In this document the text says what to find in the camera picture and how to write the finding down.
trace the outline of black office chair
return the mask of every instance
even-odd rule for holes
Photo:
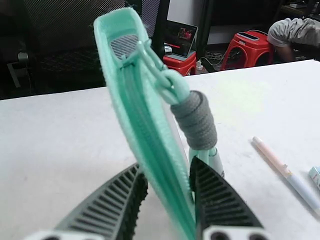
[[[170,0],[11,0],[24,35],[32,78],[63,86],[58,92],[101,87],[104,79],[93,33],[94,20],[115,9],[133,7],[152,47],[164,55],[163,29]]]

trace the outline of person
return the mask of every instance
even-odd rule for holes
[[[267,40],[285,62],[294,62],[291,43],[320,46],[320,22],[310,18],[277,21],[270,27]]]

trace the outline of red stool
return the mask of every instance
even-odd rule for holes
[[[196,52],[189,56],[185,61],[171,58],[169,56],[163,57],[163,62],[168,66],[169,69],[174,69],[178,71],[182,76],[187,76],[190,72],[190,75],[196,74],[197,67],[197,58]]]
[[[252,41],[248,38],[239,36],[238,34],[235,34],[233,39],[231,40],[229,47],[225,53],[221,70],[224,71],[228,69],[228,67],[234,65],[229,65],[228,62],[228,57],[230,52],[233,49],[240,49],[242,50],[244,57],[243,57],[243,62],[244,64],[242,66],[237,66],[238,68],[251,68],[254,67],[258,61],[258,59],[264,55],[264,54],[269,54],[268,57],[268,64],[272,64],[273,58],[274,58],[274,48],[272,44],[270,44],[267,41],[267,36],[263,33],[251,30],[251,31],[246,31],[246,34],[250,34],[252,36],[258,37],[258,41]]]

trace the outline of table surface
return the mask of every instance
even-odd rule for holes
[[[262,138],[320,197],[308,177],[320,166],[319,68],[309,60],[185,78],[208,97],[226,180],[275,240],[317,239],[320,222],[251,138]],[[0,101],[1,239],[53,228],[134,162],[105,87]],[[135,239],[177,239],[152,189],[137,225]]]

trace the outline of white pen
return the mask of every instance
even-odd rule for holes
[[[263,143],[263,141],[254,137],[253,143],[266,156],[266,158],[278,169],[278,171],[285,177],[285,179],[292,185],[292,187],[301,195],[301,197],[309,204],[309,206],[320,216],[320,199],[315,193],[305,185],[301,179],[293,174],[286,164],[283,164],[276,155]]]

